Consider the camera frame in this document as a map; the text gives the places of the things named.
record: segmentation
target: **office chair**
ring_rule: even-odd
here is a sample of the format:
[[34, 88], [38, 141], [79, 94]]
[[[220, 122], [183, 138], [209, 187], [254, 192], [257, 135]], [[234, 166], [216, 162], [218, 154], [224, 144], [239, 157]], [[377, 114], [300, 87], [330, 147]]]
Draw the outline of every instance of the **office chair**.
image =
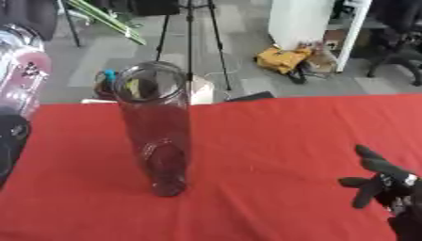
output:
[[421, 41], [422, 36], [422, 0], [382, 0], [377, 1], [373, 9], [376, 18], [398, 34], [398, 40], [390, 44], [385, 36], [375, 37], [377, 44], [385, 47], [386, 53], [373, 61], [367, 77], [375, 77], [375, 71], [384, 64], [396, 64], [405, 67], [414, 75], [414, 86], [422, 86], [420, 66], [413, 60], [422, 62], [422, 55], [416, 51], [405, 51], [407, 46]]

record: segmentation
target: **black glove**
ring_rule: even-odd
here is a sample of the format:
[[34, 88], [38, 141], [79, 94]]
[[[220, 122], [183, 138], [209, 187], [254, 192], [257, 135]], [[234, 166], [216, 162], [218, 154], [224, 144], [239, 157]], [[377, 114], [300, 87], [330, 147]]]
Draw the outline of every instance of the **black glove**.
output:
[[422, 238], [422, 181], [410, 171], [390, 164], [379, 154], [362, 145], [356, 146], [364, 169], [377, 174], [371, 179], [348, 177], [339, 180], [344, 187], [358, 188], [353, 207], [364, 208], [372, 199], [389, 209], [389, 218], [398, 240]]
[[0, 0], [0, 25], [17, 24], [51, 40], [57, 26], [57, 0]]

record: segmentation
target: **black object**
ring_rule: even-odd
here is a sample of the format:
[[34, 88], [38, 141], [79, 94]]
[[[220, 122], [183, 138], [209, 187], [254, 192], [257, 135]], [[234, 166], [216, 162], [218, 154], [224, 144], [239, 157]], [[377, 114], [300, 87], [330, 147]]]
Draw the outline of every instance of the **black object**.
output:
[[351, 14], [353, 12], [352, 7], [345, 6], [346, 0], [336, 0], [333, 8], [332, 19], [340, 19], [342, 13]]
[[17, 24], [51, 40], [57, 26], [56, 0], [3, 0], [0, 2], [0, 25]]
[[[217, 24], [217, 19], [216, 19], [216, 5], [214, 4], [213, 0], [207, 0], [207, 4], [205, 5], [199, 5], [199, 6], [194, 6], [192, 3], [193, 0], [187, 0], [187, 6], [180, 6], [181, 8], [186, 8], [187, 9], [187, 80], [192, 83], [193, 82], [193, 70], [192, 70], [192, 61], [193, 61], [193, 56], [192, 56], [192, 38], [193, 38], [193, 32], [192, 32], [192, 25], [193, 25], [193, 21], [194, 21], [194, 16], [193, 16], [193, 10], [197, 9], [197, 8], [209, 8], [209, 11], [211, 13], [211, 18], [212, 18], [212, 22], [213, 22], [213, 26], [214, 26], [214, 33], [216, 35], [216, 41], [217, 41], [217, 47], [219, 48], [219, 59], [221, 61], [221, 66], [223, 69], [223, 73], [224, 73], [224, 78], [226, 81], [226, 85], [227, 85], [227, 90], [232, 90], [232, 86], [230, 85], [230, 81], [229, 81], [229, 76], [227, 73], [227, 68], [226, 68], [226, 63], [225, 63], [225, 59], [224, 59], [224, 55], [223, 55], [223, 44], [221, 41], [221, 37], [219, 36], [219, 26]], [[167, 28], [169, 26], [169, 21], [170, 21], [170, 15], [166, 15], [165, 19], [164, 19], [164, 24], [163, 24], [163, 31], [161, 33], [161, 38], [160, 38], [160, 43], [158, 45], [158, 47], [156, 48], [157, 50], [157, 56], [156, 56], [156, 61], [159, 61], [161, 58], [161, 54], [163, 52], [163, 46], [164, 46], [164, 41], [166, 39], [166, 33], [167, 33]]]
[[140, 16], [179, 14], [178, 0], [128, 0], [129, 9]]
[[8, 109], [0, 109], [0, 188], [21, 156], [31, 127], [27, 120]]
[[383, 0], [377, 1], [373, 9], [377, 19], [386, 24], [398, 34], [395, 44], [390, 44], [388, 37], [379, 32], [375, 35], [376, 44], [383, 46], [386, 53], [378, 57], [369, 68], [367, 74], [372, 78], [375, 71], [383, 64], [397, 64], [405, 67], [414, 75], [414, 86], [422, 85], [422, 75], [418, 66], [411, 61], [422, 61], [422, 55], [414, 52], [404, 52], [407, 45], [420, 41], [422, 33], [422, 1], [421, 0]]
[[273, 98], [274, 98], [274, 95], [272, 95], [271, 92], [265, 91], [265, 92], [260, 92], [253, 95], [231, 99], [227, 102], [249, 102], [249, 101], [258, 101], [258, 100], [263, 100], [263, 99], [273, 99]]
[[307, 79], [303, 71], [304, 66], [305, 66], [305, 60], [299, 63], [298, 66], [296, 66], [294, 70], [286, 74], [291, 82], [293, 82], [296, 85], [304, 85], [306, 83]]
[[399, 241], [416, 241], [422, 237], [422, 181], [410, 171], [390, 164], [379, 154], [357, 145], [364, 169], [376, 172], [371, 179], [348, 177], [339, 179], [344, 187], [358, 188], [353, 207], [364, 208], [374, 198], [389, 208], [395, 217], [388, 222]]

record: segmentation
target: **red table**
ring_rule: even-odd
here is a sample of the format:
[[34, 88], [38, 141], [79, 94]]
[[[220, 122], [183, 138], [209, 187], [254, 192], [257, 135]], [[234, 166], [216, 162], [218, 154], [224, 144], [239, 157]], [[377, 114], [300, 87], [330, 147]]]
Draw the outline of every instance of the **red table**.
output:
[[0, 194], [0, 240], [388, 241], [388, 214], [353, 210], [343, 176], [363, 143], [422, 173], [422, 96], [195, 106], [190, 189], [157, 198], [118, 107], [47, 105]]

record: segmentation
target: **glass cylinder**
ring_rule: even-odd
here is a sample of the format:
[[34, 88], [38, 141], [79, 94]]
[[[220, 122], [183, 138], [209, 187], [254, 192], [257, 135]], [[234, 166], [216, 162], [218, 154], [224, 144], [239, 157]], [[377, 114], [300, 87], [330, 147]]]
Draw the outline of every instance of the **glass cylinder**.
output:
[[187, 187], [190, 156], [186, 75], [167, 62], [145, 62], [121, 72], [113, 90], [153, 192], [179, 195]]

